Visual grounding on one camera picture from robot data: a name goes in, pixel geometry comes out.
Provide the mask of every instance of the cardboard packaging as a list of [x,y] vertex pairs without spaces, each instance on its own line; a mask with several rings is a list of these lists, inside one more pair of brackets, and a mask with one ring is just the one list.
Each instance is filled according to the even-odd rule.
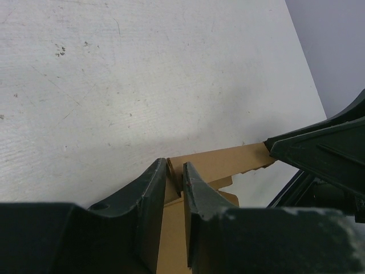
[[[232,175],[267,167],[275,162],[269,156],[264,143],[225,148],[191,155],[168,158],[169,174],[166,181],[165,206],[161,228],[157,274],[189,274],[187,267],[184,201],[183,164],[193,163],[202,179],[215,190],[232,184]],[[220,194],[238,205],[235,195]]]

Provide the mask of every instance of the cardboard insert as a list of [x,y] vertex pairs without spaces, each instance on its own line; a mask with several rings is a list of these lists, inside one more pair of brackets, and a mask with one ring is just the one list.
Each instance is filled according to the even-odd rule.
[[[215,190],[232,184],[232,175],[267,167],[275,162],[269,156],[264,143],[225,148],[191,155],[168,158],[169,174],[166,181],[165,207],[161,228],[158,274],[191,273],[187,267],[183,164],[191,162],[202,179]],[[231,203],[238,206],[235,195],[221,192]]]

